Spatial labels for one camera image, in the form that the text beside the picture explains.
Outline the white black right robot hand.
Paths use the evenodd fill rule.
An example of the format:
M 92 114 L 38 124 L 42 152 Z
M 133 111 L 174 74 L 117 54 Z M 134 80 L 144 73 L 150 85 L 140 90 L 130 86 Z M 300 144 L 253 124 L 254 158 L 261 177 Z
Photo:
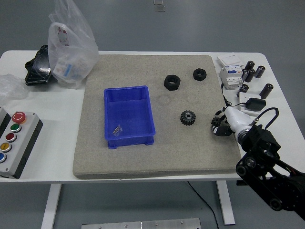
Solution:
M 212 132 L 216 136 L 235 135 L 238 138 L 250 130 L 252 120 L 249 115 L 231 106 L 223 108 L 215 114 L 211 121 Z

